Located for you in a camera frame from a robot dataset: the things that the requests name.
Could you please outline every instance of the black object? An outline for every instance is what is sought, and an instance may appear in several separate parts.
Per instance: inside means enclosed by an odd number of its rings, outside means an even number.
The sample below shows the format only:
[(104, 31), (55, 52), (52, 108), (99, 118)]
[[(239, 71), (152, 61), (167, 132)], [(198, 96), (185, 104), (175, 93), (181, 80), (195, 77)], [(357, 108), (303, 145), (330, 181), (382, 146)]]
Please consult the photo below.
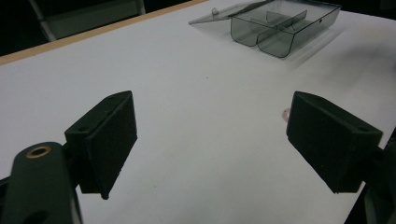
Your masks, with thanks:
[(334, 193), (367, 184), (368, 223), (396, 223), (396, 144), (379, 148), (382, 132), (322, 97), (297, 91), (287, 135)]
[(108, 199), (137, 139), (132, 93), (108, 96), (65, 135), (64, 146), (40, 143), (16, 156), (0, 181), (1, 224), (82, 223), (77, 185)]

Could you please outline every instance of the wooden table edge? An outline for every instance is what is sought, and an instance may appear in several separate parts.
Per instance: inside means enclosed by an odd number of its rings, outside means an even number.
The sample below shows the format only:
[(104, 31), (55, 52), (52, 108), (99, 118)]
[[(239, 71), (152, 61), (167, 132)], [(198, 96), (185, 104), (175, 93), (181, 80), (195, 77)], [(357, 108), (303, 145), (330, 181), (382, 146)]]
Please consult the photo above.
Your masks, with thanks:
[(63, 46), (69, 45), (69, 44), (76, 43), (80, 40), (84, 40), (84, 39), (87, 39), (87, 38), (90, 38), (90, 37), (93, 37), (96, 35), (100, 35), (100, 34), (121, 28), (123, 26), (134, 24), (134, 23), (137, 23), (140, 21), (145, 21), (145, 20), (148, 20), (151, 18), (155, 18), (155, 17), (161, 16), (161, 15), (164, 15), (164, 14), (176, 11), (176, 10), (180, 10), (185, 7), (191, 7), (191, 6), (206, 2), (206, 1), (207, 0), (190, 0), (189, 2), (185, 2), (185, 3), (175, 5), (172, 7), (167, 7), (167, 8), (158, 10), (158, 11), (153, 11), (148, 14), (134, 17), (134, 18), (131, 18), (131, 19), (128, 19), (125, 21), (119, 21), (116, 23), (112, 23), (107, 26), (99, 27), (97, 29), (90, 30), (90, 31), (87, 31), (87, 32), (84, 32), (84, 33), (81, 33), (78, 35), (72, 35), (67, 38), (59, 39), (59, 40), (49, 42), (47, 44), (43, 44), (43, 45), (40, 45), (37, 47), (33, 47), (30, 49), (24, 49), (24, 50), (15, 52), (15, 53), (11, 53), (11, 54), (0, 57), (0, 65), (6, 64), (6, 63), (12, 63), (17, 60), (35, 56), (35, 55), (43, 53), (43, 52), (57, 49), (57, 48), (60, 48), (60, 47), (63, 47)]

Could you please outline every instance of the white table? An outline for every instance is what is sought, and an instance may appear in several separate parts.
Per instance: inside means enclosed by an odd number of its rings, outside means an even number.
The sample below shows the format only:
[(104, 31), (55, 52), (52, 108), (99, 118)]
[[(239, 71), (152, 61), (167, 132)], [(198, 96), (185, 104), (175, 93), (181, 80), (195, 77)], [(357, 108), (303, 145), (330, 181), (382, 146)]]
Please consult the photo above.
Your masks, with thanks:
[(211, 0), (0, 66), (0, 177), (33, 144), (109, 94), (131, 90), (138, 140), (110, 199), (78, 194), (85, 223), (344, 223), (358, 194), (333, 194), (288, 142), (295, 91), (384, 132), (396, 125), (396, 21), (340, 12), (280, 60), (188, 21)]

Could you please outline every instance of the transparent plastic box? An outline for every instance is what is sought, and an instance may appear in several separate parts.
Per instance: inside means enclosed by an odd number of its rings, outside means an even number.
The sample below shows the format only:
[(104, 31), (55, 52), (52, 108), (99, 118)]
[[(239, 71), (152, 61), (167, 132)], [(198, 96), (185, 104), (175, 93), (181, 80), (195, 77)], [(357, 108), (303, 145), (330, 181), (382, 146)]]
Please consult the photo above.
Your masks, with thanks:
[(268, 0), (235, 5), (190, 21), (195, 24), (231, 19), (234, 41), (279, 58), (334, 24), (341, 6), (309, 0)]

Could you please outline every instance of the table surface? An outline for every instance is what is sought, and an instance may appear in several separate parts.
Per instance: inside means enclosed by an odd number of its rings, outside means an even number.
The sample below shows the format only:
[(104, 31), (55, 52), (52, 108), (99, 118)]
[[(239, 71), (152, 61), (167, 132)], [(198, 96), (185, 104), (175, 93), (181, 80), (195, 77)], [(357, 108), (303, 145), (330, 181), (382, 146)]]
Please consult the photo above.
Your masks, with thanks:
[(78, 197), (85, 223), (344, 223), (333, 194), (288, 142), (295, 91), (384, 132), (396, 125), (396, 21), (341, 11), (281, 60), (233, 42), (230, 22), (188, 25), (210, 0), (0, 66), (0, 176), (33, 144), (109, 94), (131, 90), (138, 139), (110, 199)]

